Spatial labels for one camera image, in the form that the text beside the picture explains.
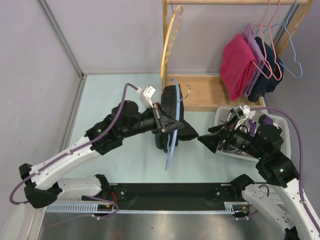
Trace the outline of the light blue plastic hanger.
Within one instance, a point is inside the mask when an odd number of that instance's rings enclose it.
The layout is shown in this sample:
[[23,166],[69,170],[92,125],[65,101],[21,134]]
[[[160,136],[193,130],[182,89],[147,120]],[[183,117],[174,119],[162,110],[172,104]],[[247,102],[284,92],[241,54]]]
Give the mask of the light blue plastic hanger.
[[[181,102],[184,97],[181,97],[181,88],[179,85],[179,82],[176,78],[172,78],[170,80],[171,82],[174,82],[175,85],[175,91],[176,91],[176,110],[175,110],[175,120],[179,121],[180,120],[180,109],[181,109]],[[165,170],[168,171],[173,159],[175,147],[176,147],[176,141],[178,140],[178,130],[174,130],[172,137],[168,136],[168,153],[166,154],[166,163],[165,163]]]

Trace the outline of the black trousers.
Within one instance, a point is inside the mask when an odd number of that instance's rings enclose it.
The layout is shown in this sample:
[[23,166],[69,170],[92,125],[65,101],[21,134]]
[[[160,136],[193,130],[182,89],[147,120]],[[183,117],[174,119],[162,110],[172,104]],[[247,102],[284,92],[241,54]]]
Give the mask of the black trousers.
[[[163,110],[172,118],[176,118],[177,110],[177,92],[175,85],[168,85],[164,88],[161,95],[161,102]],[[178,146],[179,141],[191,141],[199,137],[198,132],[185,120],[184,113],[184,103],[181,101],[179,103],[179,121],[183,123],[184,127],[177,131],[177,137],[175,141],[175,146]],[[158,149],[163,150],[168,153],[169,147],[172,143],[173,131],[166,134],[157,133],[155,135],[155,145]]]

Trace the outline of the purple camouflage trousers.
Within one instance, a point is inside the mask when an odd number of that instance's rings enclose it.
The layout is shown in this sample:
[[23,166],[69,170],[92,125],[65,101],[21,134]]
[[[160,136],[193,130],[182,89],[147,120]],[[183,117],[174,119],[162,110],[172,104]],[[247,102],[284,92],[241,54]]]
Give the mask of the purple camouflage trousers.
[[[234,113],[232,108],[225,106],[219,107],[216,111],[213,126],[215,127],[221,124],[225,124],[226,122],[230,121],[235,115],[236,114]],[[244,133],[249,133],[251,136],[254,136],[255,133],[258,132],[258,128],[260,127],[260,125],[271,125],[275,127],[275,130],[272,130],[272,133],[275,133],[278,138],[281,138],[278,145],[280,145],[280,150],[285,153],[286,151],[284,150],[284,141],[285,128],[287,128],[287,125],[285,125],[285,120],[283,118],[271,114],[264,114],[261,110],[255,110],[250,113],[250,117],[238,129]],[[234,146],[229,146],[226,150],[224,150],[224,143],[225,140],[219,143],[216,151],[218,154],[254,162],[257,161],[252,156]]]

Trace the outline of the yellow hanger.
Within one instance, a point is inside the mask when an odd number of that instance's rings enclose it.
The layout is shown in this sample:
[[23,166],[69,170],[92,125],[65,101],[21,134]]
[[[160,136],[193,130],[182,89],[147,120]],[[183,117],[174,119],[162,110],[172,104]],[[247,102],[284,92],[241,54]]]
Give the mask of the yellow hanger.
[[168,2],[168,0],[162,1],[163,52],[161,57],[160,77],[164,82],[168,75],[169,56],[184,15],[183,6],[178,5],[172,11],[171,19],[168,22]]

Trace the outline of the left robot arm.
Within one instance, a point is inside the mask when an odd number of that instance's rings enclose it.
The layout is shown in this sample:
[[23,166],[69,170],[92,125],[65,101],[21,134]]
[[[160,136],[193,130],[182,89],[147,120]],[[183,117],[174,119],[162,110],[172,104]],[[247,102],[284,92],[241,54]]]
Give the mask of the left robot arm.
[[67,179],[65,175],[121,147],[126,138],[145,132],[167,134],[183,127],[184,124],[166,113],[158,102],[139,112],[135,102],[124,100],[71,147],[43,163],[24,163],[19,167],[27,202],[40,209],[58,199],[105,200],[110,196],[111,186],[103,174],[88,179]]

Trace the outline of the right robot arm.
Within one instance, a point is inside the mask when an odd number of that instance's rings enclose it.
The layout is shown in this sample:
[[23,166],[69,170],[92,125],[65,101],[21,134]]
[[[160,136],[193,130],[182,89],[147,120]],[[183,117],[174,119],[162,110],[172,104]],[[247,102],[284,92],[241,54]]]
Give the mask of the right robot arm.
[[254,135],[236,127],[237,118],[211,127],[209,134],[197,139],[215,153],[224,147],[235,147],[258,160],[256,169],[266,183],[275,190],[286,207],[283,211],[270,198],[259,192],[259,187],[246,174],[233,179],[230,194],[237,200],[252,204],[272,221],[286,240],[318,240],[320,219],[303,196],[302,176],[293,162],[281,152],[284,142],[281,129],[273,124],[261,124]]

